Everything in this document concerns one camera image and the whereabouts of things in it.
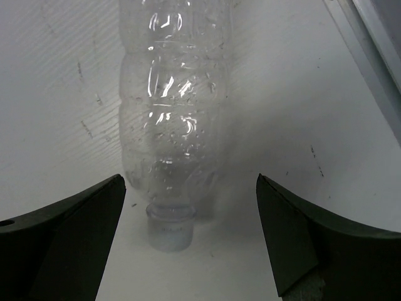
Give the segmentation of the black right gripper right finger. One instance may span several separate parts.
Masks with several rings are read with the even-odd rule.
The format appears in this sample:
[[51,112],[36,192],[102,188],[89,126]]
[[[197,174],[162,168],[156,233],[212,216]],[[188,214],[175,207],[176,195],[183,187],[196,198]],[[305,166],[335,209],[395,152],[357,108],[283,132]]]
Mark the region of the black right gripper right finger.
[[400,299],[400,233],[332,213],[264,175],[256,194],[281,299]]

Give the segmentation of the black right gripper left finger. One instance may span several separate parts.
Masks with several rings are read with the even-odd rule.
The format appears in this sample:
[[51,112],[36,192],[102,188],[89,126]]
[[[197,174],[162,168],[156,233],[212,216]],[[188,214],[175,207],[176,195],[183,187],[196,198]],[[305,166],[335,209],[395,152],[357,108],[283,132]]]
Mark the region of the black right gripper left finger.
[[116,174],[1,221],[1,300],[95,300],[125,194]]

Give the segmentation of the clear bottle pale cap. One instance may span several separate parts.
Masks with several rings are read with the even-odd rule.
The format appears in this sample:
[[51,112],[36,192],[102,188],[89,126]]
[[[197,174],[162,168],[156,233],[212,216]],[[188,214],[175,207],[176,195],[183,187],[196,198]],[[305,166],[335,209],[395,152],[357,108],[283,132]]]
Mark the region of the clear bottle pale cap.
[[120,1],[119,134],[131,186],[147,201],[150,245],[192,243],[220,167],[229,98],[230,1]]

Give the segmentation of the aluminium right side rail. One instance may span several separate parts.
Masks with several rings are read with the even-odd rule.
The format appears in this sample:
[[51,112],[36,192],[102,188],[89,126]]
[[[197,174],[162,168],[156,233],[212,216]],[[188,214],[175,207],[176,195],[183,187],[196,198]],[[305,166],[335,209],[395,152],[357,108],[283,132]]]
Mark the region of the aluminium right side rail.
[[395,138],[400,140],[400,1],[325,1]]

